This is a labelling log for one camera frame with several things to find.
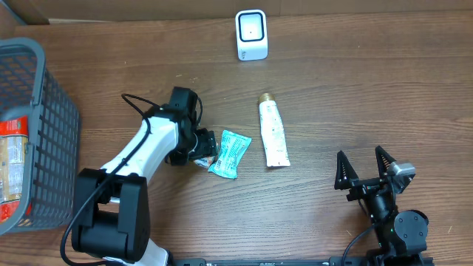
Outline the teal snack packet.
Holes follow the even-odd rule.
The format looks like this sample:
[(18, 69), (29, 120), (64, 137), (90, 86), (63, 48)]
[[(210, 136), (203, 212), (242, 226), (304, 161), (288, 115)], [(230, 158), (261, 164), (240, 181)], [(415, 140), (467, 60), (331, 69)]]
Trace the teal snack packet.
[(251, 141), (250, 137), (224, 130), (217, 161), (209, 167), (208, 171), (220, 177), (236, 179), (237, 167)]

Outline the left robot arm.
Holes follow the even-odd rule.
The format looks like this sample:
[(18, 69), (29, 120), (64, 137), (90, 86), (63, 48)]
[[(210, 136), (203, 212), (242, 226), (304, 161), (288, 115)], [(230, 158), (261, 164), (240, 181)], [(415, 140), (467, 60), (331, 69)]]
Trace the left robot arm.
[(148, 184), (161, 163), (185, 166), (217, 155), (214, 133), (200, 127), (203, 104), (196, 92), (174, 87), (168, 103), (139, 111), (141, 126), (125, 148), (99, 169), (76, 177), (73, 217), (61, 239), (95, 257), (96, 265), (174, 265), (151, 237)]

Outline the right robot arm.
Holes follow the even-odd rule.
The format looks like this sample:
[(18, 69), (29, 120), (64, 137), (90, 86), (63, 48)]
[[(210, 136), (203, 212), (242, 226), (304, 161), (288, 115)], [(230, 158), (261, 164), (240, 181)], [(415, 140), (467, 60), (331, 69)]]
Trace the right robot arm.
[[(330, 260), (332, 265), (432, 265), (432, 258), (423, 258), (427, 250), (429, 220), (419, 210), (399, 211), (397, 196), (402, 194), (416, 175), (409, 162), (397, 161), (381, 146), (375, 148), (378, 176), (362, 180), (356, 174), (346, 154), (337, 153), (334, 189), (347, 190), (347, 200), (356, 201), (371, 225), (347, 245), (341, 257)], [(378, 248), (364, 257), (350, 257), (351, 248), (373, 232)]]

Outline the white tube gold cap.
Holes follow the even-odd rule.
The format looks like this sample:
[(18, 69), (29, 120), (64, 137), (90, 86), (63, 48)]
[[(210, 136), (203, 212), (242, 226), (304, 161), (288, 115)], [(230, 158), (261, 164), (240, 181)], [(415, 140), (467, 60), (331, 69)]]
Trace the white tube gold cap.
[(259, 96), (260, 132), (265, 149), (267, 167), (288, 167), (285, 130), (275, 97), (270, 93)]

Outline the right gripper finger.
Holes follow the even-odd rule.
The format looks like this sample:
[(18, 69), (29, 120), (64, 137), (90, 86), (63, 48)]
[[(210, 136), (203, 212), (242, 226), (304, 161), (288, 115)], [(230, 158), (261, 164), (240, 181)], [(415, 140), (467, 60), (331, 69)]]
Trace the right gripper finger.
[(352, 188), (359, 181), (358, 175), (351, 166), (343, 151), (337, 153), (337, 169), (334, 189), (345, 190)]
[(375, 156), (378, 166), (378, 173), (380, 177), (385, 177), (388, 175), (388, 168), (391, 163), (394, 163), (394, 159), (390, 154), (388, 154), (381, 146), (375, 147)]

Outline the small orange snack packet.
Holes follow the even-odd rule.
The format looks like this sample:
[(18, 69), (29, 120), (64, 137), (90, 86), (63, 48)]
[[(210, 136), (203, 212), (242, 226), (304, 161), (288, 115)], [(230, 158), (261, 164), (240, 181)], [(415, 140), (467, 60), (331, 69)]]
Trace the small orange snack packet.
[(215, 157), (204, 157), (194, 161), (197, 166), (209, 168), (215, 161)]

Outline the orange noodle package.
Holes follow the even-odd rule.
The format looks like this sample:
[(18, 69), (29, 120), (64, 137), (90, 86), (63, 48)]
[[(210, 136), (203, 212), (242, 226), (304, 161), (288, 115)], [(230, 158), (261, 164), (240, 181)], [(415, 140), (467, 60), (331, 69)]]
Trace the orange noodle package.
[(27, 116), (1, 122), (1, 223), (19, 206), (28, 140)]

